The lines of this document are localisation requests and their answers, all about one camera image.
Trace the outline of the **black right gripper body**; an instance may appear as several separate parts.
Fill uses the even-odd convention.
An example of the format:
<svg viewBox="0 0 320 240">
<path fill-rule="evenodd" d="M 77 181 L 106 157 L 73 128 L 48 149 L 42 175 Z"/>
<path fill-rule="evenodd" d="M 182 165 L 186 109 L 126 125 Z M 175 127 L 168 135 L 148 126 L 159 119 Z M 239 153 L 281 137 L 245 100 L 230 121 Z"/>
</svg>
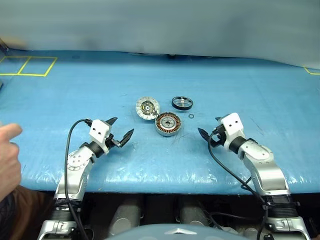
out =
<svg viewBox="0 0 320 240">
<path fill-rule="evenodd" d="M 213 131 L 213 135 L 217 137 L 218 140 L 213 140 L 213 137 L 210 140 L 210 144 L 213 148 L 218 146 L 224 146 L 226 141 L 226 129 L 223 124 L 218 125 Z"/>
</svg>

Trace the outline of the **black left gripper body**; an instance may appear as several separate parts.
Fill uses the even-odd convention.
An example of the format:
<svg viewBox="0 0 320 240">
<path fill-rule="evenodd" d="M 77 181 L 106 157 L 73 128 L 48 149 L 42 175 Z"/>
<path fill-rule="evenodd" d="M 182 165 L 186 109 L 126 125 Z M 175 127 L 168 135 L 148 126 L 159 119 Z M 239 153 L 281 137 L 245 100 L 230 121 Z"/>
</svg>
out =
<svg viewBox="0 0 320 240">
<path fill-rule="evenodd" d="M 112 133 L 105 139 L 105 146 L 107 148 L 118 147 L 121 148 L 123 145 L 120 141 L 114 139 L 114 135 Z"/>
</svg>

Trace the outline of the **bare hand of bystander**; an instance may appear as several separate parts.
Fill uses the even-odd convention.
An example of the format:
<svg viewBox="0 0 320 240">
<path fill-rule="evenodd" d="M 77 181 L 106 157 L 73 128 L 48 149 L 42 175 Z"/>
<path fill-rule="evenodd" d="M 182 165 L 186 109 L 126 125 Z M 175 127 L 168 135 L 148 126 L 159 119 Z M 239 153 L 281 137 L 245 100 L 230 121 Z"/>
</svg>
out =
<svg viewBox="0 0 320 240">
<path fill-rule="evenodd" d="M 11 140 L 22 133 L 16 123 L 0 127 L 0 201 L 9 195 L 21 182 L 19 147 Z"/>
</svg>

